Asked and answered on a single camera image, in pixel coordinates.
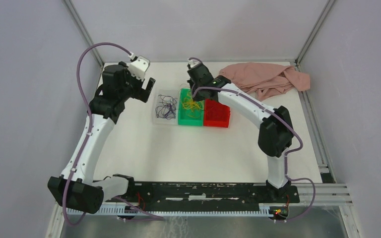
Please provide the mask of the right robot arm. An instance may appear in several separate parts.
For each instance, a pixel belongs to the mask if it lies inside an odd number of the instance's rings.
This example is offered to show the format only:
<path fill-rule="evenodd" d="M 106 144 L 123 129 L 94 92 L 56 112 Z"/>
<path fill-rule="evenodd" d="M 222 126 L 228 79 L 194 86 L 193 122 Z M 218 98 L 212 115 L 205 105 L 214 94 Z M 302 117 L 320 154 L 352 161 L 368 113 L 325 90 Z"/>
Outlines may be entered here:
<path fill-rule="evenodd" d="M 267 156 L 268 177 L 267 197 L 272 202 L 280 202 L 291 186 L 287 178 L 287 155 L 292 145 L 294 130 L 286 107 L 274 108 L 263 104 L 240 90 L 224 76 L 213 77 L 201 62 L 188 62 L 188 83 L 192 99 L 211 99 L 234 109 L 258 129 L 257 144 Z"/>

